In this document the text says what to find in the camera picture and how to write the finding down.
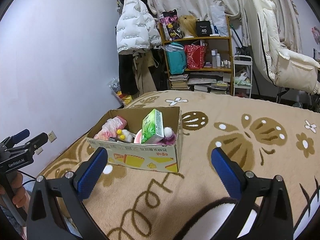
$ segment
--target teal bag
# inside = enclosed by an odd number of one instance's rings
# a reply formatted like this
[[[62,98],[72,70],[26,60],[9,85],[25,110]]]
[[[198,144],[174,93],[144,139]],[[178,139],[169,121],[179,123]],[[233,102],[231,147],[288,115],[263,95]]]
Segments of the teal bag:
[[[176,42],[171,44],[180,47],[181,50],[166,51],[170,73],[172,75],[183,74],[184,70],[187,68],[187,56],[184,52],[184,47]]]

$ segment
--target small bottle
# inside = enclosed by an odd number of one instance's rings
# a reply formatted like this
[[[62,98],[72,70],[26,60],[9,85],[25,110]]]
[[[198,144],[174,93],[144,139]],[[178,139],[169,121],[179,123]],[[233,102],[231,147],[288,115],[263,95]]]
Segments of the small bottle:
[[[217,56],[216,56],[215,50],[211,51],[211,56],[212,56],[212,68],[217,68]]]
[[[217,53],[216,59],[217,59],[217,67],[221,67],[221,57],[219,53]]]

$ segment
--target white rolling cart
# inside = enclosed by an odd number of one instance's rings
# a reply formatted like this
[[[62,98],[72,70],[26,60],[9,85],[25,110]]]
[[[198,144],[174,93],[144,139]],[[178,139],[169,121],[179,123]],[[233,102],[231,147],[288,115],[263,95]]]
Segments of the white rolling cart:
[[[243,59],[243,58],[248,58],[249,61],[244,61],[244,60],[237,60],[237,59]],[[250,79],[250,86],[244,86],[244,85],[238,85],[235,84],[235,77],[236,73],[241,70],[241,68],[246,68],[248,77]],[[249,56],[243,56],[243,55],[235,55],[233,56],[233,95],[235,95],[236,88],[242,88],[242,89],[249,89],[250,90],[250,96],[251,98],[251,91],[252,91],[252,57]]]

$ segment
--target red gift bag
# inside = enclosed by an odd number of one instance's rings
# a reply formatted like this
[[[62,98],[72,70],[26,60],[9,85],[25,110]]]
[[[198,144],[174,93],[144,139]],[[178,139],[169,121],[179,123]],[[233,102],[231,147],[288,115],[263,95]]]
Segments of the red gift bag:
[[[188,69],[201,69],[204,67],[207,46],[186,45],[184,48],[187,55]]]

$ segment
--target cardboard box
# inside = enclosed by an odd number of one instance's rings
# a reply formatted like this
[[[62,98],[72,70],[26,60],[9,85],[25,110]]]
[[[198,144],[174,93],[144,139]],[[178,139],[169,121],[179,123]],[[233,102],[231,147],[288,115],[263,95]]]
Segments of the cardboard box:
[[[94,139],[94,136],[101,130],[102,125],[109,118],[117,115],[127,121],[128,124],[125,128],[136,134],[142,127],[142,120],[154,108],[162,112],[164,127],[171,127],[177,135],[174,145],[121,143]],[[87,135],[87,140],[93,148],[104,147],[107,149],[109,163],[140,170],[161,172],[178,172],[182,138],[181,110],[178,106],[110,110]]]

